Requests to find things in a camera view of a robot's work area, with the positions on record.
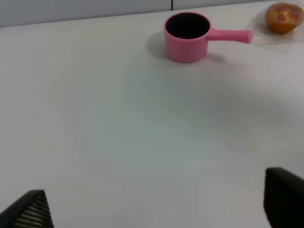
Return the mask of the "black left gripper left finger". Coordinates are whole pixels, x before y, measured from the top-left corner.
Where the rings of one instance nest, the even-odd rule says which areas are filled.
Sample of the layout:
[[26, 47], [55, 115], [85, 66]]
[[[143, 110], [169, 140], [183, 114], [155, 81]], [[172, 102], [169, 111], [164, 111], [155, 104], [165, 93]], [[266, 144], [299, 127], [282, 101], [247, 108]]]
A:
[[30, 190], [0, 214], [2, 228], [53, 228], [44, 190]]

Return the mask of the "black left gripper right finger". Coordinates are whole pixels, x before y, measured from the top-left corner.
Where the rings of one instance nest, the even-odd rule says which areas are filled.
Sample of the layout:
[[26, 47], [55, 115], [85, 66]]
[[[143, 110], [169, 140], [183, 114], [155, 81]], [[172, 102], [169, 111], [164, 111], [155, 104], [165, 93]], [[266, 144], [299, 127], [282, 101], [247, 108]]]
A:
[[266, 169], [264, 211], [273, 228], [304, 226], [304, 180], [279, 167]]

